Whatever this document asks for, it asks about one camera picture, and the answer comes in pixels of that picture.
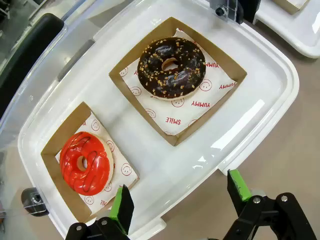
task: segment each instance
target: white plastic tray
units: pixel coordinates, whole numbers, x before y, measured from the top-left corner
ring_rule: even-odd
[[[168,17],[186,23],[218,45],[248,73],[223,107],[173,147],[140,116],[109,78],[110,70]],[[130,239],[148,239],[165,227],[161,216],[214,171],[238,167],[294,101],[299,78],[278,49],[245,24],[217,18],[198,0],[136,0],[94,37],[96,43],[39,101],[18,138],[32,183],[63,237],[76,222],[58,193],[40,152],[68,115],[85,101],[99,117],[140,181],[131,190]]]
[[[310,0],[305,8],[291,15],[273,0],[261,0],[253,24],[261,21],[279,34],[298,52],[320,57],[320,1]]]

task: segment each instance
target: smiley face print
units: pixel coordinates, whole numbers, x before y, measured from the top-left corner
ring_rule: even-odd
[[[156,113],[152,109],[146,108],[145,110],[149,114],[149,116],[152,117],[153,119],[156,117]]]
[[[141,95],[141,88],[138,86],[133,86],[132,88],[130,88],[130,91],[132,92],[133,95],[140,96]]]
[[[181,108],[184,103],[185,103],[185,99],[184,99],[184,98],[180,98],[180,99],[172,100],[172,101],[171,101],[171,104],[172,104],[175,108]]]
[[[121,172],[123,175],[129,176],[132,173],[132,167],[128,163],[125,163],[121,167]]]
[[[204,92],[209,91],[212,88],[212,83],[209,79],[203,79],[202,83],[200,84],[200,89]]]
[[[115,145],[112,141],[108,140],[108,141],[106,141],[106,144],[110,148],[111,152],[113,152],[115,150]]]
[[[105,188],[103,190],[105,190],[106,192],[110,192],[112,189],[112,183],[109,182],[107,186],[105,186]]]
[[[193,119],[192,121],[189,122],[188,127],[191,126],[191,124],[193,124],[195,121],[197,121],[197,119]]]
[[[128,68],[127,67],[120,72],[120,76],[121,77],[124,77],[127,74],[128,74]]]
[[[86,196],[86,197],[84,198],[84,201],[85,201],[86,204],[92,205],[92,204],[94,204],[95,199],[94,199],[93,196]]]
[[[91,128],[93,131],[98,131],[100,129],[99,122],[96,119],[92,121]]]

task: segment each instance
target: red glazed donut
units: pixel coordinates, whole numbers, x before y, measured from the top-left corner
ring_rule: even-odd
[[[87,167],[82,164],[85,157]],[[63,179],[77,193],[92,196],[100,193],[110,182],[114,160],[107,144],[85,131],[73,135],[60,153]]]

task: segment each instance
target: cardboard box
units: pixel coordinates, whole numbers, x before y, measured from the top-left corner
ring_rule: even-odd
[[[204,115],[202,115],[197,121],[191,124],[188,128],[180,132],[179,134],[172,136],[165,134],[164,131],[155,123],[155,121],[145,111],[144,107],[139,103],[136,97],[128,88],[127,84],[120,76],[120,71],[140,58],[142,50],[151,43],[153,40],[172,37],[177,28],[181,29],[192,39],[194,39],[225,71],[225,73],[238,84],[235,85],[223,98],[221,98],[213,107],[211,107]],[[239,87],[241,82],[245,79],[247,72],[237,64],[230,56],[224,53],[220,48],[202,36],[200,33],[193,30],[183,22],[170,17],[157,26],[153,31],[146,35],[133,49],[131,49],[127,55],[125,55],[120,62],[111,70],[109,76],[114,84],[119,88],[122,94],[128,99],[128,101],[135,107],[135,109],[143,116],[143,118],[165,139],[173,146],[177,146],[198,128],[200,128],[218,109],[230,98],[232,93]]]
[[[309,2],[309,0],[273,0],[273,1],[291,15],[302,10]]]
[[[53,136],[50,138],[41,152],[43,162],[57,190],[59,191],[61,197],[65,201],[70,211],[73,213],[74,217],[80,223],[86,223],[89,220],[95,218],[100,213],[109,209],[112,206],[114,200],[112,199],[101,210],[91,215],[91,210],[81,199],[79,194],[73,191],[62,178],[60,164],[55,157],[57,153],[62,149],[65,142],[72,135],[74,135],[75,132],[84,123],[84,121],[88,119],[88,117],[91,115],[91,112],[92,110],[87,106],[87,104],[82,102],[56,130],[56,132],[53,134]],[[134,181],[130,186],[128,186],[128,188],[131,189],[137,183],[137,181],[138,179]]]

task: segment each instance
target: chocolate glaze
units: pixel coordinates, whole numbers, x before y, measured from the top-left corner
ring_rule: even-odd
[[[174,60],[175,69],[163,71],[163,63]],[[206,74],[206,60],[200,48],[181,37],[168,37],[148,45],[139,60],[142,86],[159,98],[174,99],[193,92]]]

